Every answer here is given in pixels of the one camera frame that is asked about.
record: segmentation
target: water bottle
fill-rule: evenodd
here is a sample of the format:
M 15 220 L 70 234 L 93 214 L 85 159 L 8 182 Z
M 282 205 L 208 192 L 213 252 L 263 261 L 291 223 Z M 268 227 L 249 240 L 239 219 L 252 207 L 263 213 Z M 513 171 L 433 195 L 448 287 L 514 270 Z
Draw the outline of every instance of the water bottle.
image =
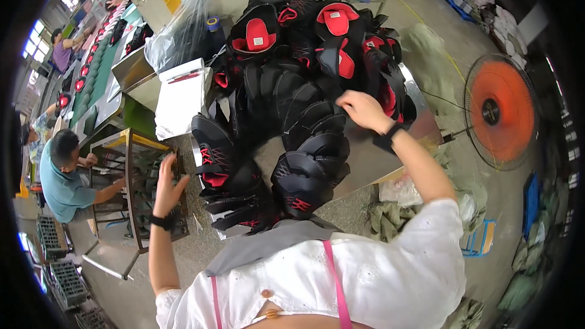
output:
M 211 60 L 225 45 L 225 34 L 223 33 L 223 27 L 219 22 L 219 18 L 207 18 L 207 30 L 209 31 L 209 34 L 207 55 L 204 58 L 205 62 Z

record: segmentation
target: black plastic crate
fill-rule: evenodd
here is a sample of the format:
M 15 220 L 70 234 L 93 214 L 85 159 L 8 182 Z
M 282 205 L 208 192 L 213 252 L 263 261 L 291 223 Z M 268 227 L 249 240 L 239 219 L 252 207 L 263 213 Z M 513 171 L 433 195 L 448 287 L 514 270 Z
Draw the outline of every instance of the black plastic crate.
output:
M 46 260 L 64 258 L 69 252 L 63 227 L 54 217 L 37 217 L 37 235 Z
M 116 329 L 116 327 L 106 318 L 102 309 L 94 308 L 84 313 L 75 315 L 77 325 L 81 329 Z
M 88 296 L 87 289 L 72 261 L 51 263 L 51 275 L 66 307 L 77 306 Z

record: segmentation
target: wristwatch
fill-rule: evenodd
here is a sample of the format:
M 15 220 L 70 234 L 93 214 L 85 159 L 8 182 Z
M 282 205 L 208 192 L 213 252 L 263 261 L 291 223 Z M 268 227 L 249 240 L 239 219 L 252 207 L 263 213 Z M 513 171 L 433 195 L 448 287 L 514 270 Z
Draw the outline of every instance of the wristwatch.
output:
M 175 212 L 175 209 L 172 209 L 171 212 L 169 212 L 169 214 L 166 215 L 164 218 L 160 218 L 155 215 L 150 215 L 148 220 L 151 224 L 160 226 L 165 231 L 170 231 L 172 228 L 175 227 L 177 223 L 176 216 L 177 213 Z
M 394 150 L 392 150 L 392 137 L 401 129 L 404 129 L 404 127 L 401 124 L 395 123 L 385 135 L 377 135 L 374 137 L 374 145 L 396 155 Z

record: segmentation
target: pink strap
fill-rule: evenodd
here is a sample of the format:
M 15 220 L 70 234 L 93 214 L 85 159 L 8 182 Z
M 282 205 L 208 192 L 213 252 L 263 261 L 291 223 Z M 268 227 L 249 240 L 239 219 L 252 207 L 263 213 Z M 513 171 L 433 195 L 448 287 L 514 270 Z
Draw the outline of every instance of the pink strap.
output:
M 331 242 L 329 240 L 325 240 L 323 242 L 323 246 L 325 247 L 325 253 L 327 254 L 327 265 L 333 273 L 333 277 L 335 277 L 335 289 L 337 290 L 337 308 L 339 313 L 339 320 L 341 322 L 341 329 L 352 329 L 352 320 L 349 318 L 349 310 L 347 309 L 347 303 L 345 302 L 343 287 L 341 287 L 339 277 L 335 272 L 335 263 L 333 262 L 333 249 L 331 248 Z
M 211 289 L 214 292 L 215 321 L 218 324 L 218 329 L 223 329 L 221 324 L 221 316 L 219 315 L 218 283 L 215 276 L 211 276 Z

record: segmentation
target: black wrist strap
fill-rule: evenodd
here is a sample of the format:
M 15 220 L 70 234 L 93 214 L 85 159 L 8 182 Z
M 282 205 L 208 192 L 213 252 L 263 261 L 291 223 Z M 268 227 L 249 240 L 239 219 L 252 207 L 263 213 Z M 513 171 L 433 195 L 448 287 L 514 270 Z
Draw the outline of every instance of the black wrist strap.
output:
M 172 226 L 174 225 L 172 220 L 172 214 L 168 214 L 165 218 L 150 215 L 148 220 L 151 224 L 160 226 L 165 231 L 170 231 L 172 229 Z
M 374 145 L 380 149 L 396 155 L 392 150 L 392 137 L 400 130 L 404 129 L 401 124 L 395 123 L 386 133 L 386 135 L 379 135 L 374 137 Z

